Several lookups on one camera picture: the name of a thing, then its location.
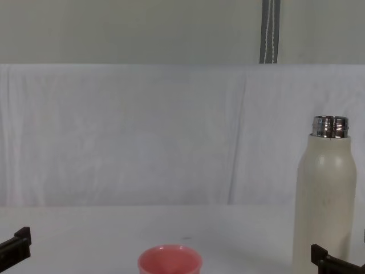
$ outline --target water bottle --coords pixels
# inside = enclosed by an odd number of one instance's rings
[[[356,188],[348,119],[316,116],[297,173],[293,274],[317,274],[312,244],[347,260]]]

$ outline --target metal bottle rim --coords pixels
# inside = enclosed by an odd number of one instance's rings
[[[347,138],[348,118],[343,116],[315,116],[312,135],[321,138]]]

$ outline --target bottle neck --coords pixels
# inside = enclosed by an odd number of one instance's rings
[[[351,138],[323,138],[313,135],[308,137],[308,148],[316,150],[351,150]]]

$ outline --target white fabric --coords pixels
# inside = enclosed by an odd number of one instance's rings
[[[350,118],[364,200],[365,66],[0,66],[0,204],[287,204],[314,115]]]
[[[243,81],[241,68],[3,66],[2,204],[226,204]]]
[[[199,252],[202,274],[289,274],[293,216],[244,205],[0,208],[0,240],[31,228],[31,257],[8,274],[138,273],[139,255],[168,243]]]

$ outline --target cup rim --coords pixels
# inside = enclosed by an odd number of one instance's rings
[[[154,250],[158,250],[158,249],[173,249],[173,250],[176,250],[176,249],[183,249],[183,250],[186,250],[188,251],[189,253],[193,254],[194,256],[197,257],[197,260],[198,260],[198,265],[196,268],[194,268],[193,270],[187,272],[186,274],[192,274],[192,273],[195,273],[196,271],[198,271],[201,266],[202,266],[202,258],[201,258],[201,255],[193,248],[191,247],[187,247],[185,245],[181,245],[181,244],[161,244],[161,245],[156,245],[155,247],[151,247],[151,248],[148,248],[147,250],[145,250],[139,257],[138,257],[138,268],[140,271],[143,271],[144,273],[146,274],[153,274],[153,273],[150,273],[148,271],[146,271],[142,266],[141,266],[141,259],[143,258],[143,256],[145,256],[148,252],[150,251],[154,251]]]

